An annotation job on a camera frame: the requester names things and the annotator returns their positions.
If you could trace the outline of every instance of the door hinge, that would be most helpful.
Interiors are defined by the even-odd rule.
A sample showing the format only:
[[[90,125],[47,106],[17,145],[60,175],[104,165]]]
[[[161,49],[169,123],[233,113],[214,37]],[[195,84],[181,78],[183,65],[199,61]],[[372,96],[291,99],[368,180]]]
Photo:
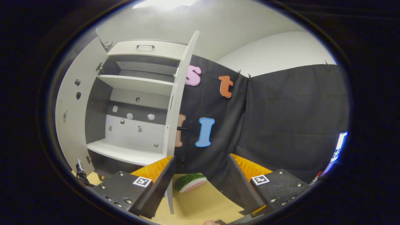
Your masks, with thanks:
[[[100,70],[100,73],[101,73],[101,74],[104,74],[104,70],[103,70],[102,63],[100,63],[100,64],[97,66],[97,68],[96,68],[96,71],[99,71],[99,70]]]
[[[113,41],[111,42],[111,44],[109,44],[109,45],[106,45],[108,43],[108,41],[106,41],[105,43],[104,43],[104,48],[106,49],[106,52],[108,52],[110,49],[111,49],[111,46],[112,46],[112,44],[114,43]]]
[[[89,156],[86,156],[86,159],[88,160],[88,163],[90,164],[90,161],[92,161],[92,158],[90,158]]]

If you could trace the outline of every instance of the blue letter i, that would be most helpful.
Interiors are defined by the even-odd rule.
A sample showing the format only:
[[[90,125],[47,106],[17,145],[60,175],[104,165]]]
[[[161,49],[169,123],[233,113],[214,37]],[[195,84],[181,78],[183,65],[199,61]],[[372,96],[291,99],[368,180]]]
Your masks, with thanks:
[[[201,124],[200,137],[195,145],[197,147],[207,147],[211,144],[211,127],[215,123],[215,120],[210,118],[200,118],[199,123]]]

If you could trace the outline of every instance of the metal handle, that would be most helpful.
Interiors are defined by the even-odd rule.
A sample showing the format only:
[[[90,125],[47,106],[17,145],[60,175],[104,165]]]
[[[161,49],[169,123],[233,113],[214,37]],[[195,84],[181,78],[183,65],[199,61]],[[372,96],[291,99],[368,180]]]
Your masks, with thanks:
[[[138,44],[138,45],[136,45],[137,48],[139,48],[139,46],[151,46],[152,48],[155,47],[154,45],[151,45],[151,44]]]
[[[189,128],[186,128],[186,127],[177,127],[177,130],[178,130],[178,131],[188,131]]]

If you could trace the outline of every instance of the cabinet door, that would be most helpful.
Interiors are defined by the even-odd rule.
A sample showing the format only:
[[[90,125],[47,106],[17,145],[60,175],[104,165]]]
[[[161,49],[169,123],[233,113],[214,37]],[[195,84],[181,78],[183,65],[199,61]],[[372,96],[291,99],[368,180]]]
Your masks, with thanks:
[[[170,105],[167,112],[167,120],[164,132],[164,146],[163,153],[167,156],[173,155],[175,150],[175,138],[176,129],[178,127],[178,118],[180,111],[180,104],[182,101],[183,89],[185,87],[186,74],[188,73],[190,60],[192,59],[192,54],[194,46],[196,45],[197,38],[199,36],[199,31],[196,30],[187,45],[182,58],[179,62],[178,69],[176,71],[176,77],[174,85],[172,87]]]
[[[62,80],[56,102],[56,131],[62,153],[68,164],[76,172],[77,159],[82,161],[86,174],[94,170],[88,163],[86,148],[85,114],[88,98],[97,66],[106,61],[108,55],[98,38],[86,46],[72,62]]]

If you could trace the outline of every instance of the foam letter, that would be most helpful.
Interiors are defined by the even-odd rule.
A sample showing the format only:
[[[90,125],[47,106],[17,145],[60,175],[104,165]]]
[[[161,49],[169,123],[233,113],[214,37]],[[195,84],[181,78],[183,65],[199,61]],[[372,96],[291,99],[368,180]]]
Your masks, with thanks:
[[[195,145],[197,147],[207,147],[211,144],[211,127],[215,123],[215,120],[210,118],[200,118],[199,123],[201,124],[200,137]]]
[[[190,86],[196,86],[200,84],[201,69],[197,66],[189,66],[188,73],[186,75],[185,84]]]
[[[232,97],[232,93],[229,92],[229,86],[233,86],[233,81],[230,80],[230,76],[220,76],[221,81],[220,92],[225,98]]]
[[[178,117],[178,127],[181,127],[183,121],[186,120],[186,116],[179,114]],[[175,147],[181,147],[183,145],[182,141],[180,141],[180,131],[176,131],[176,138],[175,138]]]

